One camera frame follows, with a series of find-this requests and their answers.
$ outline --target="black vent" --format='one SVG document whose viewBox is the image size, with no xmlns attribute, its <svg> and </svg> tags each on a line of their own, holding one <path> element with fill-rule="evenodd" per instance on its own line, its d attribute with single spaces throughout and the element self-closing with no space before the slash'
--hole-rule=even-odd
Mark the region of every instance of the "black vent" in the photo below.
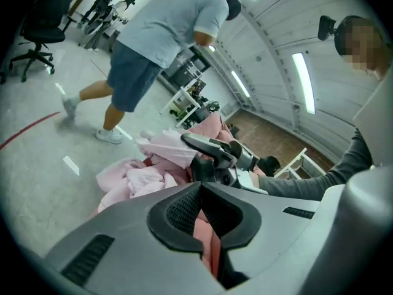
<svg viewBox="0 0 393 295">
<path fill-rule="evenodd" d="M 195 219 L 200 210 L 201 194 L 199 188 L 195 188 L 187 195 L 173 202 L 166 212 L 166 217 L 173 227 L 192 236 L 194 233 Z"/>
<path fill-rule="evenodd" d="M 312 219 L 315 214 L 315 212 L 296 209 L 296 208 L 290 208 L 290 207 L 285 208 L 284 211 L 282 211 L 282 212 L 288 213 L 291 215 L 295 215 L 295 216 L 299 216 L 299 217 L 305 218 L 305 219 Z"/>
<path fill-rule="evenodd" d="M 61 271 L 68 280 L 83 286 L 115 239 L 107 235 L 95 236 L 88 245 Z"/>
<path fill-rule="evenodd" d="M 236 228 L 243 220 L 241 209 L 219 194 L 203 189 L 202 210 L 219 238 Z"/>
</svg>

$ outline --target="hand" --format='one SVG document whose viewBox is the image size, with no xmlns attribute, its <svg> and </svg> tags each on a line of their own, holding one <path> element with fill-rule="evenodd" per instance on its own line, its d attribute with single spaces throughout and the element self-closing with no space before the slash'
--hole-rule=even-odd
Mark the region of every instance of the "hand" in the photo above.
<svg viewBox="0 0 393 295">
<path fill-rule="evenodd" d="M 251 178 L 251 181 L 252 181 L 252 185 L 255 188 L 259 188 L 259 176 L 257 174 L 255 174 L 255 173 L 253 173 L 252 171 L 249 171 L 249 174 L 250 174 L 250 178 Z"/>
</svg>

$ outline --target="gray floor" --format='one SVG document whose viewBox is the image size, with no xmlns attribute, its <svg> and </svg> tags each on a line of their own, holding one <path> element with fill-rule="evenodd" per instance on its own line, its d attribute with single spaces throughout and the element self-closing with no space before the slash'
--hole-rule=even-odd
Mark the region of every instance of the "gray floor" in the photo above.
<svg viewBox="0 0 393 295">
<path fill-rule="evenodd" d="M 66 93 L 77 93 L 94 81 L 105 79 L 110 56 L 77 46 L 80 32 L 70 28 L 62 43 L 49 45 L 55 74 L 33 63 L 26 82 L 20 76 L 26 61 L 15 63 L 7 82 L 0 86 L 0 144 L 32 122 L 61 111 L 30 128 L 0 152 L 3 215 L 15 239 L 43 256 L 64 235 L 85 222 L 103 192 L 95 176 L 124 157 L 143 159 L 135 140 L 141 130 L 159 133 L 174 127 L 175 119 L 158 111 L 171 95 L 154 83 L 135 112 L 120 127 L 133 137 L 118 146 L 93 136 L 101 128 L 110 98 L 88 101 L 77 110 L 75 122 L 66 118 L 59 84 Z M 33 45 L 17 48 L 23 53 Z M 77 176 L 63 161 L 68 156 L 79 168 Z"/>
</svg>

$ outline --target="gray sleeve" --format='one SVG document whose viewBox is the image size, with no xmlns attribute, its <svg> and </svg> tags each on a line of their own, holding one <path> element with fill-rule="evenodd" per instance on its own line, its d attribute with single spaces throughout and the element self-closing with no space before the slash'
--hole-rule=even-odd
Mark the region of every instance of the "gray sleeve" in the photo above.
<svg viewBox="0 0 393 295">
<path fill-rule="evenodd" d="M 212 0 L 205 6 L 196 19 L 194 31 L 217 38 L 221 25 L 228 17 L 228 5 L 222 0 Z"/>
<path fill-rule="evenodd" d="M 356 129 L 349 149 L 344 153 L 341 161 L 325 176 L 301 180 L 261 176 L 259 188 L 277 197 L 320 201 L 329 187 L 346 184 L 350 177 L 369 169 L 371 165 L 370 151 L 362 135 Z"/>
</svg>

